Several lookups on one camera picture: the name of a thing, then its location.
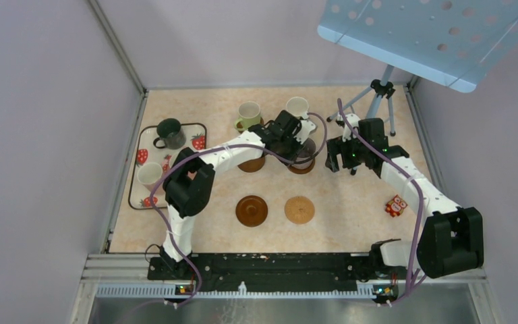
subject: white mug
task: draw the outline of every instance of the white mug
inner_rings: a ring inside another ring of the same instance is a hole
[[[141,166],[138,169],[136,177],[139,183],[141,183],[144,187],[146,187],[146,189],[152,192],[152,190],[156,186],[156,182],[158,182],[158,180],[160,180],[163,175],[164,170],[162,169],[162,166],[159,163],[148,162],[143,164],[143,166]],[[156,194],[163,193],[164,188],[162,188],[162,186],[159,186],[158,190],[156,190]]]
[[[309,102],[303,97],[293,97],[287,101],[287,111],[299,119],[308,119]]]

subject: green mug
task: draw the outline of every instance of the green mug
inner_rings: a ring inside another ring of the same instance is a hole
[[[240,132],[243,132],[249,127],[261,122],[261,107],[259,107],[259,104],[256,102],[248,101],[241,104],[237,112],[239,114],[239,118],[237,118],[233,127]]]

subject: red strawberry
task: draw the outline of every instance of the red strawberry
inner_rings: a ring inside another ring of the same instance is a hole
[[[205,149],[205,136],[203,134],[195,135],[192,138],[192,146],[196,150],[203,150],[203,149]]]
[[[162,165],[162,169],[164,170],[164,173],[168,172],[170,169],[169,160],[171,160],[171,155],[166,155],[166,157],[164,158],[164,165]]]
[[[136,153],[136,165],[141,166],[146,162],[148,159],[148,150],[145,148],[138,150],[138,153]]]
[[[154,197],[154,203],[158,203],[158,198]],[[144,198],[143,201],[140,201],[140,205],[142,205],[142,207],[149,207],[151,206],[150,204],[150,197],[146,197]]]

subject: cup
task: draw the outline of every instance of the cup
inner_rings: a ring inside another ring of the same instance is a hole
[[[152,190],[156,186],[156,182],[158,182],[158,180],[160,180],[163,175],[164,171],[159,163],[147,162],[138,169],[136,177],[139,183],[141,183],[144,187],[146,187],[146,189],[152,192]],[[156,190],[156,194],[163,193],[164,188],[160,186],[160,188]]]
[[[287,101],[287,111],[299,119],[308,119],[309,102],[303,97],[293,97]]]
[[[300,162],[305,161],[306,159],[309,159],[310,157],[312,157],[314,155],[314,153],[316,153],[316,143],[312,139],[307,138],[307,140],[305,141],[305,144],[303,146],[303,149],[301,149],[301,151],[299,152],[299,156],[297,157],[297,160],[296,160],[297,162],[299,162],[299,164],[293,164],[291,166],[294,167],[295,169],[299,169],[299,170],[307,169],[309,166],[311,166],[311,164],[313,163],[314,160],[311,160],[311,161],[308,161],[305,163],[300,163]]]
[[[261,107],[259,107],[258,103],[253,101],[243,103],[239,106],[237,113],[239,114],[239,118],[237,118],[233,127],[240,132],[261,123]]]
[[[154,140],[157,149],[177,150],[185,144],[185,134],[181,129],[181,123],[174,118],[164,119],[156,128],[158,138]]]

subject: owl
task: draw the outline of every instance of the owl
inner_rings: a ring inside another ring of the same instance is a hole
[[[396,195],[386,203],[386,212],[390,216],[396,217],[402,215],[406,207],[408,207],[408,204],[400,196]]]

